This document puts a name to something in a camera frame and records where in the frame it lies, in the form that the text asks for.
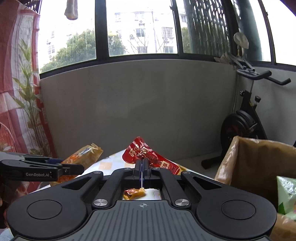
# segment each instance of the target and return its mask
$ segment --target exercise bike flywheel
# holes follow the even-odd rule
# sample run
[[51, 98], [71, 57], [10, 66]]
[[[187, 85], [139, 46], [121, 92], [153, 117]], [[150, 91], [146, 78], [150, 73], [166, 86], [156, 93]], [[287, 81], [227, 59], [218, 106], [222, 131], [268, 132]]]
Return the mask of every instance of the exercise bike flywheel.
[[220, 133], [222, 154], [226, 154], [235, 136], [257, 138], [257, 123], [245, 111], [238, 110], [223, 121]]

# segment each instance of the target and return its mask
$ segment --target snack wrapper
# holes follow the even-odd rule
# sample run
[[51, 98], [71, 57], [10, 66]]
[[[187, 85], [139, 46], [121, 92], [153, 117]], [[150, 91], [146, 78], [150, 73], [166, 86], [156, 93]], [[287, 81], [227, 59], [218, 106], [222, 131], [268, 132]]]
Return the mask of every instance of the snack wrapper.
[[278, 212], [296, 221], [296, 179], [276, 177], [278, 184]]
[[137, 137], [125, 150], [122, 159], [130, 164], [135, 164], [136, 160], [148, 158], [151, 167], [161, 167], [170, 170], [174, 175], [178, 174], [180, 168], [177, 164], [169, 161], [163, 156], [153, 151], [141, 137]]
[[[87, 169], [97, 162], [102, 153], [103, 150], [96, 144], [92, 143], [91, 145], [80, 148], [74, 154], [62, 161], [61, 164], [81, 164], [84, 166], [84, 169]], [[62, 175], [56, 182], [50, 182], [50, 185], [54, 186], [56, 184], [67, 182], [75, 177], [77, 177], [77, 175]]]
[[128, 189], [128, 190], [125, 190], [124, 193], [123, 193], [123, 198], [125, 200], [133, 200], [135, 198], [138, 198], [138, 197], [143, 197], [145, 196], [145, 189], [144, 188], [140, 188], [140, 189]]

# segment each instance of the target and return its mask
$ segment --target black clamp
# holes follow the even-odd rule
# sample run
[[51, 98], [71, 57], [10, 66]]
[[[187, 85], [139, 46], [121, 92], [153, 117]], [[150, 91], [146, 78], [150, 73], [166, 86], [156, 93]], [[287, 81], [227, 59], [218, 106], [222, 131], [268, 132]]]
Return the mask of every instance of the black clamp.
[[51, 182], [62, 175], [84, 172], [82, 165], [50, 164], [49, 160], [49, 157], [0, 152], [0, 175], [8, 180]]

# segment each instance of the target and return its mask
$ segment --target tree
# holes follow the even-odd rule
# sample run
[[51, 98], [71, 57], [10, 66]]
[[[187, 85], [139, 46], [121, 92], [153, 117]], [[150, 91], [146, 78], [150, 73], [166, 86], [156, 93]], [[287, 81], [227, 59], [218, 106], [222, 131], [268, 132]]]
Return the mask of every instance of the tree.
[[183, 42], [183, 51], [184, 53], [192, 53], [191, 49], [191, 40], [189, 35], [189, 30], [186, 27], [181, 29], [182, 32], [182, 42]]
[[123, 55], [125, 53], [125, 47], [121, 42], [121, 39], [117, 36], [108, 36], [109, 56]]
[[[110, 56], [124, 54], [125, 47], [118, 36], [108, 36], [108, 44]], [[67, 47], [58, 50], [53, 60], [45, 64], [40, 69], [40, 72], [43, 73], [69, 64], [84, 62], [95, 58], [95, 32], [94, 30], [87, 29], [81, 34], [73, 35], [67, 41]]]

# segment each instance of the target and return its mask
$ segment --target green snack bag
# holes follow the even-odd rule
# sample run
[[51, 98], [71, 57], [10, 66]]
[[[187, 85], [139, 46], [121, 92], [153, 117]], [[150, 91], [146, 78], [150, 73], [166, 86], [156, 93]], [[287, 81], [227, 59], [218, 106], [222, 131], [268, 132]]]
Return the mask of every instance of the green snack bag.
[[296, 179], [276, 177], [278, 185], [278, 213], [296, 220]]

